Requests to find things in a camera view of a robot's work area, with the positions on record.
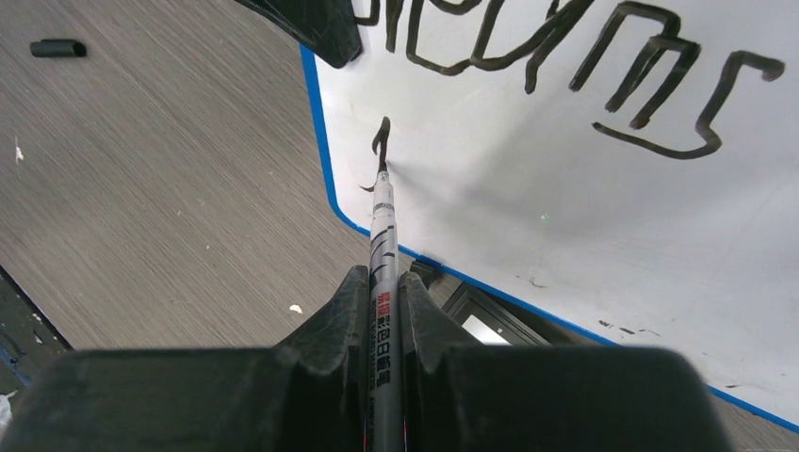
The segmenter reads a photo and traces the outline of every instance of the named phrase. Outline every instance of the blue edge of whiteboard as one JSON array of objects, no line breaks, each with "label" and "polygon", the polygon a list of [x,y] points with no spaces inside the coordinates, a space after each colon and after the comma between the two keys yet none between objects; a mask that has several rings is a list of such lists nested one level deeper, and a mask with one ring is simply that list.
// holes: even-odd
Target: blue edge of whiteboard
[{"label": "blue edge of whiteboard", "polygon": [[[344,215],[344,212],[342,212],[341,209],[338,207],[338,200],[335,198],[335,185],[333,183],[333,169],[331,168],[331,165],[330,165],[330,148],[328,147],[328,144],[327,144],[327,129],[325,128],[324,113],[322,112],[321,93],[319,92],[319,79],[318,79],[318,75],[317,75],[317,59],[314,56],[314,53],[311,52],[310,50],[308,50],[305,46],[302,46],[302,45],[300,46],[300,53],[302,54],[302,67],[305,70],[305,84],[308,87],[308,101],[311,104],[311,114],[314,117],[314,129],[316,130],[316,133],[317,133],[317,143],[318,143],[318,147],[319,147],[319,160],[321,161],[322,173],[324,175],[325,189],[327,190],[327,201],[330,203],[330,207],[333,209],[333,212],[335,213],[335,215],[337,217],[339,217],[342,221],[344,221],[344,223],[346,225],[350,226],[355,231],[357,231],[357,232],[359,232],[359,233],[361,233],[363,235],[368,236],[369,235],[369,230],[368,229],[362,228],[362,227],[358,226],[357,224],[355,224],[354,222],[352,222],[352,220],[350,220],[346,215]],[[594,334],[594,333],[592,333],[590,331],[585,330],[584,328],[581,328],[581,327],[579,327],[577,325],[574,325],[574,324],[569,323],[569,322],[567,322],[565,320],[562,320],[562,319],[556,317],[555,315],[552,315],[552,314],[550,314],[550,313],[548,313],[546,311],[543,311],[543,310],[541,310],[539,308],[536,308],[535,306],[532,306],[532,305],[522,301],[521,299],[516,299],[514,297],[511,297],[510,295],[508,295],[508,294],[506,294],[506,293],[504,293],[504,292],[502,292],[500,290],[497,290],[494,287],[486,285],[483,282],[477,281],[474,278],[471,278],[471,277],[461,273],[460,271],[458,271],[458,270],[456,270],[454,268],[449,268],[448,266],[443,266],[440,263],[435,262],[432,259],[429,259],[427,257],[421,256],[418,253],[414,252],[413,250],[408,250],[407,248],[405,248],[403,246],[399,246],[399,250],[401,250],[405,254],[408,254],[408,255],[414,257],[415,259],[418,259],[419,261],[421,261],[421,262],[423,262],[425,264],[434,266],[436,268],[440,268],[441,270],[447,272],[448,274],[454,276],[455,278],[458,278],[461,281],[465,281],[465,282],[467,282],[467,283],[469,283],[469,284],[471,284],[471,285],[473,285],[475,287],[479,287],[480,289],[482,289],[482,290],[484,290],[484,291],[486,291],[486,292],[488,292],[490,294],[494,294],[497,297],[500,297],[502,299],[506,299],[509,302],[511,302],[511,303],[513,303],[513,304],[515,304],[517,306],[520,306],[520,307],[532,312],[533,314],[540,315],[540,316],[542,316],[544,318],[547,318],[548,320],[550,320],[550,321],[552,321],[552,322],[554,322],[554,323],[556,323],[558,325],[561,325],[562,327],[565,327],[565,328],[567,328],[567,329],[569,329],[571,331],[574,331],[574,332],[576,332],[578,334],[581,334],[581,335],[583,335],[585,337],[588,337],[591,340],[597,341],[599,344],[602,344],[602,345],[605,345],[605,346],[618,346],[618,344],[616,344],[616,343],[614,343],[614,342],[612,342],[612,341],[610,341],[610,340],[608,340],[608,339],[606,339],[606,338],[604,338],[604,337],[602,337],[602,336],[600,336],[598,334]],[[767,419],[767,420],[769,420],[769,421],[771,421],[771,422],[773,422],[773,423],[775,423],[775,424],[777,424],[777,425],[779,425],[781,427],[784,427],[784,428],[787,428],[788,430],[791,430],[793,432],[799,433],[799,426],[797,426],[796,424],[794,424],[792,422],[789,422],[788,420],[783,419],[781,417],[775,416],[775,415],[771,414],[770,412],[766,412],[766,411],[764,411],[764,410],[762,410],[762,409],[760,409],[760,408],[758,408],[758,407],[756,407],[756,406],[754,406],[754,405],[752,405],[750,403],[744,402],[743,400],[740,400],[739,398],[737,398],[737,397],[735,397],[733,395],[729,395],[729,394],[725,393],[724,391],[720,391],[720,390],[718,390],[718,389],[716,389],[716,388],[714,388],[712,386],[708,386],[708,387],[709,387],[710,392],[712,394],[714,394],[715,396],[721,398],[722,400],[727,401],[729,403],[732,403],[733,405],[736,405],[738,407],[741,407],[744,410],[747,410],[748,412],[751,412],[751,413],[753,413],[753,414],[755,414],[757,416],[760,416],[763,419]]]}]

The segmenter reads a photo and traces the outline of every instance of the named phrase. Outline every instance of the black device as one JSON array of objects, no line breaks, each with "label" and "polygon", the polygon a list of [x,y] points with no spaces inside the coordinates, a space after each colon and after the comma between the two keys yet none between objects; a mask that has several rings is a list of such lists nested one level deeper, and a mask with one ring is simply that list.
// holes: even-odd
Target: black device
[{"label": "black device", "polygon": [[[61,354],[0,444],[22,451],[360,451],[368,271],[271,348]],[[673,352],[489,347],[399,282],[407,450],[726,451],[705,385]]]}]

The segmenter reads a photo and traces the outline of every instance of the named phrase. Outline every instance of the wood grain surface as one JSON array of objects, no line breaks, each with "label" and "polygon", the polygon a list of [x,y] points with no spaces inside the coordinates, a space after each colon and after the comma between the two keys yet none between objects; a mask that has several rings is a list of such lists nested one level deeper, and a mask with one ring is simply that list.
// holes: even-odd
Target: wood grain surface
[{"label": "wood grain surface", "polygon": [[[33,58],[45,38],[89,56]],[[3,3],[0,264],[74,347],[267,346],[366,261],[326,200],[298,45],[265,19],[233,0]],[[799,451],[716,405],[740,450]]]}]

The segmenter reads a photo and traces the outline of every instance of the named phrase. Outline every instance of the whiteboard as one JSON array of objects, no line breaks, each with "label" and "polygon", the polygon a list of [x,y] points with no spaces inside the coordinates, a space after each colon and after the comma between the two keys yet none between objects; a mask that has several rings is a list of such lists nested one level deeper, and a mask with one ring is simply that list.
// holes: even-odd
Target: whiteboard
[{"label": "whiteboard", "polygon": [[799,2],[374,3],[303,50],[336,213],[387,116],[404,250],[799,431]]}]

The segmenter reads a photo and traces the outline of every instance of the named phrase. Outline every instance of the gray floor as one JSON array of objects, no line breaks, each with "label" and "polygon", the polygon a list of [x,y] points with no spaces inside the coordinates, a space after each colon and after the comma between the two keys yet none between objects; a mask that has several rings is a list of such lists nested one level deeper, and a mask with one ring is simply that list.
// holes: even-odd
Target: gray floor
[{"label": "gray floor", "polygon": [[[29,55],[52,37],[90,57]],[[273,344],[367,260],[297,44],[233,0],[4,2],[0,172],[0,264],[75,347]],[[740,450],[799,450],[717,406]]]}]

